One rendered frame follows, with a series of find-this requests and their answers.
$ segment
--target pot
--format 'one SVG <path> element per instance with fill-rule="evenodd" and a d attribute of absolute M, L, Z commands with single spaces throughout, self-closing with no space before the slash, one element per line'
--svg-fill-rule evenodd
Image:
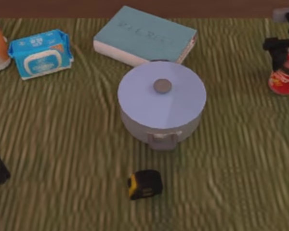
<path fill-rule="evenodd" d="M 125 128 L 150 148 L 169 151 L 198 127 L 206 103 L 203 82 L 189 68 L 148 62 L 133 68 L 118 88 Z"/>

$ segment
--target tissue packet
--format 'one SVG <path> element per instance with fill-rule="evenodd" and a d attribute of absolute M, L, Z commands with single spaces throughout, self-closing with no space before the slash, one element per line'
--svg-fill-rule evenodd
<path fill-rule="evenodd" d="M 74 61 L 69 35 L 59 29 L 14 40 L 8 54 L 23 80 L 71 68 Z"/>

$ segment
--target pot lid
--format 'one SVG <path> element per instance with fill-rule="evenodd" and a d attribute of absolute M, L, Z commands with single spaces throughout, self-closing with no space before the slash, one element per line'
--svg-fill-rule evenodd
<path fill-rule="evenodd" d="M 198 75 L 185 66 L 148 62 L 123 77 L 118 101 L 123 112 L 141 125 L 176 128 L 200 115 L 206 103 L 206 90 Z"/>

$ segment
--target green brown surface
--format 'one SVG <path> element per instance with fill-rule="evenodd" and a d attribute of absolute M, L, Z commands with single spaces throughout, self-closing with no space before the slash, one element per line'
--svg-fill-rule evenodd
<path fill-rule="evenodd" d="M 93 51 L 106 20 L 0 20 L 9 40 L 53 28 L 71 35 L 71 70 L 22 81 L 0 72 L 0 231 L 289 231 L 289 96 L 267 87 L 269 20 L 196 20 L 185 61 L 208 101 L 196 132 L 172 153 L 135 140 L 119 117 L 130 67 Z M 162 174 L 161 196 L 131 202 L 130 173 Z"/>

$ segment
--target red bottle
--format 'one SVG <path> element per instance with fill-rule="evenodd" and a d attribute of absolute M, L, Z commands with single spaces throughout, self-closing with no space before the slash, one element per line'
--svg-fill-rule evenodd
<path fill-rule="evenodd" d="M 268 83 L 275 93 L 289 95 L 289 48 L 286 62 L 279 70 L 271 73 Z"/>

